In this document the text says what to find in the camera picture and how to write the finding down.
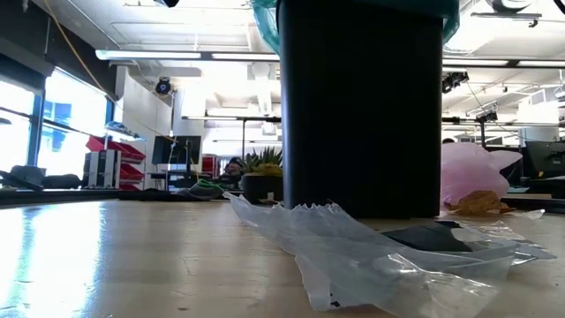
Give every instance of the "security camera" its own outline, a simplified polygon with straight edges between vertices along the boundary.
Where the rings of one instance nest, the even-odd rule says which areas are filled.
[[[167,95],[170,92],[170,78],[159,78],[155,92],[159,95]]]
[[[177,6],[179,0],[154,0],[154,1],[160,5],[164,5],[169,8],[174,8],[175,6]]]

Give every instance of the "computer monitor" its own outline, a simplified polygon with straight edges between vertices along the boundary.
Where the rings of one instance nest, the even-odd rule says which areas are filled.
[[[152,164],[198,164],[200,161],[200,136],[155,137]],[[187,149],[190,150],[191,161],[188,161]]]
[[[526,141],[527,155],[533,169],[530,178],[565,176],[565,144],[561,142]]]

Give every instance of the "pink plastic bag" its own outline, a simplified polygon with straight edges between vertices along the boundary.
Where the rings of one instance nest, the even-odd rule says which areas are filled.
[[[456,205],[474,191],[493,191],[500,198],[510,188],[501,169],[520,160],[511,151],[488,152],[473,143],[441,145],[441,206]]]

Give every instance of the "desk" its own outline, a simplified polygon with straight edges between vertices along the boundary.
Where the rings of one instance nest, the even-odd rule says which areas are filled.
[[[512,269],[479,317],[562,317],[565,216],[510,224],[560,258]],[[314,313],[294,258],[244,226],[227,202],[4,209],[0,253],[1,316],[392,317],[375,307]]]

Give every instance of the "plant pot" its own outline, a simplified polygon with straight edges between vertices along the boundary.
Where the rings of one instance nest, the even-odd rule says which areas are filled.
[[[244,197],[254,204],[267,199],[283,200],[283,177],[248,173],[241,177],[241,186]]]

